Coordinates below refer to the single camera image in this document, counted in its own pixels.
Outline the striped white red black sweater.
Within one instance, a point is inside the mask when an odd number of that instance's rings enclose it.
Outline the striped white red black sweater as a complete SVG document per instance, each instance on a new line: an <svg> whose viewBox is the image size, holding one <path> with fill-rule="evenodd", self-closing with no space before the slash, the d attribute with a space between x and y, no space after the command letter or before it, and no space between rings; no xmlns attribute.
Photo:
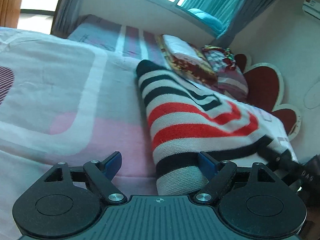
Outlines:
<svg viewBox="0 0 320 240"><path fill-rule="evenodd" d="M143 60L136 69L146 108L157 191L184 195L207 184L197 155L245 167L260 162L258 148L292 152L282 122L270 113L207 88L197 88L172 70Z"/></svg>

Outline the colourful checked clothes pile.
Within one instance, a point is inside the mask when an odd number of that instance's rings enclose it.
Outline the colourful checked clothes pile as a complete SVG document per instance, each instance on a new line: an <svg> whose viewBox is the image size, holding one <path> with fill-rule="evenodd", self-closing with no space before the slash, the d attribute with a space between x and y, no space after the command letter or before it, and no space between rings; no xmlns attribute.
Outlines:
<svg viewBox="0 0 320 240"><path fill-rule="evenodd" d="M202 52L214 72L227 72L236 70L234 54L230 49L217 46L205 46Z"/></svg>

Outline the red flower-shaped headboard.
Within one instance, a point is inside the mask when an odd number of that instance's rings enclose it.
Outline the red flower-shaped headboard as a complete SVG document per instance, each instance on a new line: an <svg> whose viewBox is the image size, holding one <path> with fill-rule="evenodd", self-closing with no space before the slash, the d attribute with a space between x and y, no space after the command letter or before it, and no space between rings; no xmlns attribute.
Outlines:
<svg viewBox="0 0 320 240"><path fill-rule="evenodd" d="M247 81L247 102L277 117L289 140L295 139L300 132L302 115L296 106L283 103L285 84L279 69L267 62L253 64L246 54L235 55L235 61Z"/></svg>

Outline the striped maroon pillow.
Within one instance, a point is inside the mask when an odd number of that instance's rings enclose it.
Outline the striped maroon pillow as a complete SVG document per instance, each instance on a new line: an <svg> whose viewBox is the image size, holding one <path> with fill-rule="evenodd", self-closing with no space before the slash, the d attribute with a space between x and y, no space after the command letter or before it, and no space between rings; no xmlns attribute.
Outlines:
<svg viewBox="0 0 320 240"><path fill-rule="evenodd" d="M227 92L235 100L246 101L248 96L247 81L236 64L219 67L216 74L216 86L219 90Z"/></svg>

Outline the folded red yellow blanket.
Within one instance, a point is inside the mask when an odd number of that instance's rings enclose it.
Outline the folded red yellow blanket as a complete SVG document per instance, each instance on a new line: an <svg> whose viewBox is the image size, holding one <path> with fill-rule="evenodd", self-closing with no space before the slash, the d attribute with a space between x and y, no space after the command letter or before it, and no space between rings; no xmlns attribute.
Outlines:
<svg viewBox="0 0 320 240"><path fill-rule="evenodd" d="M208 87L216 85L217 75L208 61L204 58L204 55L192 44L191 48L195 51L197 56L200 56L200 59L204 60L204 63L193 64L187 60L178 59L169 52L161 35L156 36L156 42L159 45L166 62L177 74L180 74L185 78L188 77L191 80Z"/></svg>

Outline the teal cushion on sill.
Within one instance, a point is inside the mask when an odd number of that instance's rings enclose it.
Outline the teal cushion on sill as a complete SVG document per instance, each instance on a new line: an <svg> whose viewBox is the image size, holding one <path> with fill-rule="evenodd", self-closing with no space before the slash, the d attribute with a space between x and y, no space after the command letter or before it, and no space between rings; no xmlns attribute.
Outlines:
<svg viewBox="0 0 320 240"><path fill-rule="evenodd" d="M200 9L191 8L188 10L191 14L197 17L201 22L206 24L217 35L220 34L223 29L223 23L216 17L204 12Z"/></svg>

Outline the folded white cloth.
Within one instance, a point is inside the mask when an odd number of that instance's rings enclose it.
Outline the folded white cloth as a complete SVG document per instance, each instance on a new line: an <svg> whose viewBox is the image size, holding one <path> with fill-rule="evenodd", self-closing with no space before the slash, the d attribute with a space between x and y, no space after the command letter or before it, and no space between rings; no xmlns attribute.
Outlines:
<svg viewBox="0 0 320 240"><path fill-rule="evenodd" d="M176 58L189 61L201 60L195 50L184 40L172 35L163 35L162 38L168 51Z"/></svg>

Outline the white air conditioner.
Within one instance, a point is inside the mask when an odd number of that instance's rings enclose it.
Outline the white air conditioner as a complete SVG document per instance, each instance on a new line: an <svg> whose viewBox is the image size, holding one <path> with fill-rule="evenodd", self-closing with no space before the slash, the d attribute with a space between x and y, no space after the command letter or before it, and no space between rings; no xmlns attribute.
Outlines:
<svg viewBox="0 0 320 240"><path fill-rule="evenodd" d="M315 0L304 0L302 5L302 10L306 14L320 20L320 3L319 2L316 2Z"/></svg>

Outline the grey curtain right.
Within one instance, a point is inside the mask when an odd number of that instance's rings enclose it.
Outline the grey curtain right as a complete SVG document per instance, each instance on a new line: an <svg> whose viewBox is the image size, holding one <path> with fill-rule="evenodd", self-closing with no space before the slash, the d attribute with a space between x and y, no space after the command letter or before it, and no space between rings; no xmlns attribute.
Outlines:
<svg viewBox="0 0 320 240"><path fill-rule="evenodd" d="M231 45L236 35L250 22L264 12L275 0L239 0L233 10L230 22L219 34L212 45L226 48Z"/></svg>

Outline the grey curtain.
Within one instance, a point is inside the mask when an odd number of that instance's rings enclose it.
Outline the grey curtain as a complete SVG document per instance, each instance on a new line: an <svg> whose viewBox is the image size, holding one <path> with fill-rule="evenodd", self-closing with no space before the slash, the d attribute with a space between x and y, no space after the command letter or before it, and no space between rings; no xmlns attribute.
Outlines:
<svg viewBox="0 0 320 240"><path fill-rule="evenodd" d="M219 34L212 45L226 48L231 45L236 35L250 22L264 12L275 0L239 0L233 10L230 22Z"/></svg>
<svg viewBox="0 0 320 240"><path fill-rule="evenodd" d="M83 0L58 0L51 35L66 38L76 27Z"/></svg>

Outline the grey curtain left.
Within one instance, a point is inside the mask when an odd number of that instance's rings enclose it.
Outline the grey curtain left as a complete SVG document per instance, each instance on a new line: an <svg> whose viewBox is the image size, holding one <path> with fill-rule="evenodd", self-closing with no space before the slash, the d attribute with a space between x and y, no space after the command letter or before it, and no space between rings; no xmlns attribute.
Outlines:
<svg viewBox="0 0 320 240"><path fill-rule="evenodd" d="M76 27L83 0L58 0L51 35L66 38Z"/></svg>

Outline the brown wooden door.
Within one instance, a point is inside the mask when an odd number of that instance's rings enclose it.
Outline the brown wooden door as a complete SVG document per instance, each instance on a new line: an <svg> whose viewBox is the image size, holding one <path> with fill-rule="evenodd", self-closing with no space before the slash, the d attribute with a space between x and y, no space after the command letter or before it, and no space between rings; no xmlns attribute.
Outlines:
<svg viewBox="0 0 320 240"><path fill-rule="evenodd" d="M17 28L22 0L1 0L1 27Z"/></svg>

